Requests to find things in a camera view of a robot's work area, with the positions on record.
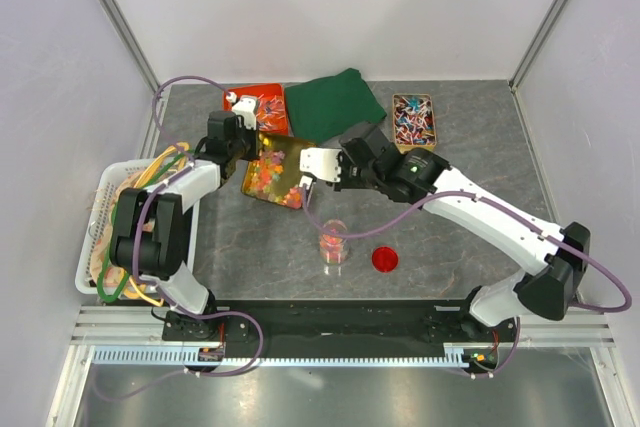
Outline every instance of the folded green fabric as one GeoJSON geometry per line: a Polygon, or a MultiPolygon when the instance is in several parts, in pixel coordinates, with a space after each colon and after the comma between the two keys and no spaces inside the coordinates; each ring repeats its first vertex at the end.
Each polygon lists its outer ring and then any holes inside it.
{"type": "Polygon", "coordinates": [[[284,95],[293,135],[316,145],[387,115],[356,69],[287,87],[284,95]]]}

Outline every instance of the gray tabletop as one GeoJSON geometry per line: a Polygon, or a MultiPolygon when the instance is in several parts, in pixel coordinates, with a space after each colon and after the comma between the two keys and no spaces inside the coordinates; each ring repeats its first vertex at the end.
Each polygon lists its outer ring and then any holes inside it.
{"type": "MultiPolygon", "coordinates": [[[[527,139],[506,81],[371,82],[389,111],[394,93],[432,96],[436,152],[481,187],[515,206],[548,218],[527,139]]],[[[222,94],[208,85],[172,88],[164,126],[195,145],[206,133],[222,94]]],[[[391,121],[381,124],[391,138],[391,121]]],[[[168,144],[161,139],[157,153],[168,144]]],[[[516,270],[515,263],[482,239],[435,215],[418,212],[373,238],[350,241],[349,258],[326,266],[318,232],[301,210],[240,193],[245,165],[201,202],[194,273],[220,299],[462,298],[516,270]],[[400,258],[389,274],[371,264],[373,250],[393,247],[400,258]]],[[[341,219],[351,232],[377,227],[400,214],[374,191],[333,192],[317,185],[312,212],[341,219]]]]}

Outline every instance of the gold tray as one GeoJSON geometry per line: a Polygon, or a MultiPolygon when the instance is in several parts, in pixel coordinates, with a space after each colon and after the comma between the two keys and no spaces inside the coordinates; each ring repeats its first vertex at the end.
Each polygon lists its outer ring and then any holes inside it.
{"type": "Polygon", "coordinates": [[[298,184],[300,153],[314,147],[308,140],[279,134],[260,134],[260,159],[249,162],[240,191],[256,199],[292,209],[302,207],[298,184]]]}

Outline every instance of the metal floor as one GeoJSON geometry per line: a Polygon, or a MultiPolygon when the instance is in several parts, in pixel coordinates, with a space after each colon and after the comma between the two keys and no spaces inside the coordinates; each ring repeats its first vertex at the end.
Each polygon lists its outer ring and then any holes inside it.
{"type": "MultiPolygon", "coordinates": [[[[122,395],[175,367],[94,366],[122,395]]],[[[78,426],[612,426],[587,349],[521,350],[493,380],[437,369],[258,368],[231,378],[176,377],[129,400],[91,394],[78,426]]]]}

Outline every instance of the red lid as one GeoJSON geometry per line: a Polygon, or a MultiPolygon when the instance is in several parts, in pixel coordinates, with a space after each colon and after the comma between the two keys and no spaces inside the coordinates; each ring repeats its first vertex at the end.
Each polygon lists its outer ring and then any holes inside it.
{"type": "Polygon", "coordinates": [[[398,254],[391,247],[382,246],[373,251],[373,266],[379,272],[391,272],[398,265],[398,254]]]}

